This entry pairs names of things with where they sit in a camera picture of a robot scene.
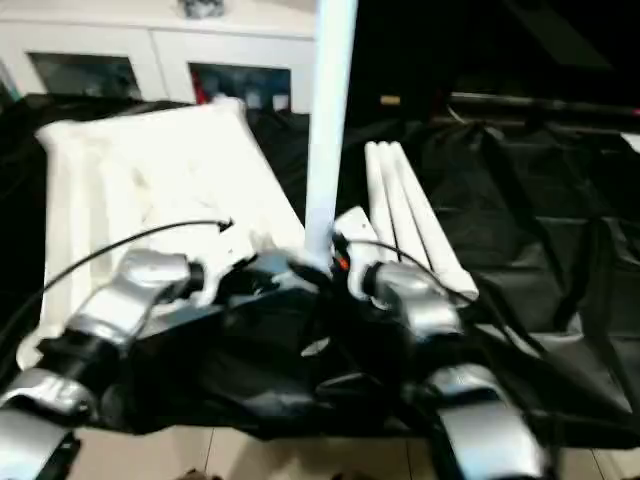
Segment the cabinet door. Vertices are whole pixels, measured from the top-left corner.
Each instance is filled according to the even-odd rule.
[[[312,39],[182,32],[153,37],[171,100],[205,103],[226,95],[249,107],[310,111]]]
[[[166,98],[145,30],[0,23],[0,60],[21,95]]]
[[[0,113],[13,103],[17,98],[17,92],[13,86],[13,81],[0,61]]]

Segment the white tube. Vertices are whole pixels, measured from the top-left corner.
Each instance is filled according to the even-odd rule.
[[[384,188],[389,202],[389,212],[391,213],[391,223],[396,235],[397,246],[422,265],[430,268],[429,259],[422,245],[422,240],[420,240],[420,234],[413,221],[409,203],[404,195],[400,177],[395,168],[393,151],[386,142],[378,144],[378,149],[382,160],[382,178],[384,179]],[[401,261],[411,263],[405,258],[402,258]]]
[[[369,216],[378,239],[382,243],[395,246],[396,240],[393,237],[393,226],[391,225],[387,194],[384,189],[379,153],[378,146],[373,142],[368,142],[364,146],[364,159],[367,166],[367,190],[369,192]],[[396,260],[397,255],[389,250],[383,250],[380,252],[380,258],[386,261]]]
[[[358,0],[321,0],[313,79],[305,247],[329,269]]]
[[[402,146],[398,142],[394,142],[390,148],[400,175],[400,182],[434,273],[446,287],[475,300],[478,298],[478,288],[469,272],[460,265]]]

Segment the black cable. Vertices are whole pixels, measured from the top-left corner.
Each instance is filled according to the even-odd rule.
[[[13,315],[11,315],[11,317],[9,317],[9,320],[7,320],[7,322],[5,323],[4,328],[7,331],[10,331],[10,329],[13,328],[13,326],[18,322],[18,320],[20,320],[22,318],[22,316],[33,305],[35,305],[35,303],[38,300],[40,300],[40,298],[42,298],[42,296],[49,289],[51,289],[52,287],[57,285],[61,280],[66,278],[68,275],[73,273],[75,270],[77,270],[78,268],[80,268],[84,264],[90,262],[94,258],[97,258],[97,257],[99,257],[101,255],[104,255],[105,253],[110,252],[111,250],[115,250],[116,248],[119,248],[119,247],[121,247],[123,245],[126,245],[127,243],[135,242],[136,240],[139,240],[140,238],[148,237],[150,235],[153,235],[155,233],[162,232],[162,231],[165,231],[165,230],[172,230],[174,228],[187,227],[187,226],[190,226],[190,225],[216,225],[216,226],[221,228],[221,231],[224,231],[227,228],[229,228],[232,224],[233,224],[233,222],[224,222],[222,220],[189,220],[189,221],[184,221],[184,222],[170,223],[170,224],[167,224],[167,225],[161,225],[159,227],[150,228],[149,230],[143,230],[142,232],[136,233],[135,235],[131,235],[130,237],[127,237],[127,238],[124,238],[122,240],[119,240],[119,241],[117,241],[115,243],[107,245],[106,247],[102,247],[99,250],[96,250],[95,252],[90,253],[86,257],[84,257],[84,258],[78,260],[77,262],[73,263],[69,267],[65,268],[62,272],[60,272],[56,276],[54,276],[51,280],[49,280],[42,288],[40,288],[40,290],[38,290],[33,295],[31,295],[22,304],[22,306],[18,310],[16,310]]]
[[[446,291],[449,295],[458,298],[458,300],[462,300],[465,303],[473,303],[473,299],[470,297],[467,297],[466,295],[464,295],[463,293],[457,292],[456,290],[453,290],[449,287],[447,287],[446,285],[444,285],[440,279],[438,278],[438,276],[429,268],[425,267],[422,263],[420,263],[418,260],[416,260],[415,257],[413,257],[412,255],[409,255],[407,252],[405,252],[404,250],[399,249],[398,247],[394,247],[393,245],[388,245],[384,242],[379,242],[377,240],[346,240],[347,243],[353,243],[353,244],[361,244],[361,245],[373,245],[376,247],[380,247],[380,248],[385,248],[387,250],[390,250],[394,253],[396,253],[397,255],[399,255],[400,257],[406,258],[407,260],[411,260],[413,263],[416,264],[416,266],[422,270],[424,273],[427,274],[427,276],[429,276],[429,278],[431,280],[433,280],[440,288],[442,288],[444,291]]]

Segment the black fabric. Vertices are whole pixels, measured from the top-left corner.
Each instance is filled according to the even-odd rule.
[[[31,190],[20,189],[29,202],[20,213],[4,202],[0,212],[3,220],[19,219],[14,228],[25,232],[20,242],[3,236],[23,253],[28,286],[20,292],[42,279],[46,162],[35,129],[170,106],[35,96],[0,117],[2,161],[35,165]],[[251,112],[249,123],[303,219],[307,119]],[[542,361],[491,335],[479,340],[504,369],[509,389],[532,407],[536,430],[564,445],[640,444],[638,155],[617,136],[378,122],[345,133],[338,213],[368,208],[364,144],[371,140],[405,147],[480,288],[480,301],[466,314],[487,324],[502,318],[549,351],[550,361]],[[16,272],[17,257],[10,260]],[[11,275],[3,281],[0,290],[11,290]],[[336,346],[320,358],[300,357],[342,306],[302,293],[270,298],[260,312],[242,309],[141,342],[105,399],[103,424],[135,432],[174,423],[230,425],[261,437],[406,434],[384,392]],[[33,328],[33,313],[10,332],[0,324],[3,365],[12,364],[19,338]]]

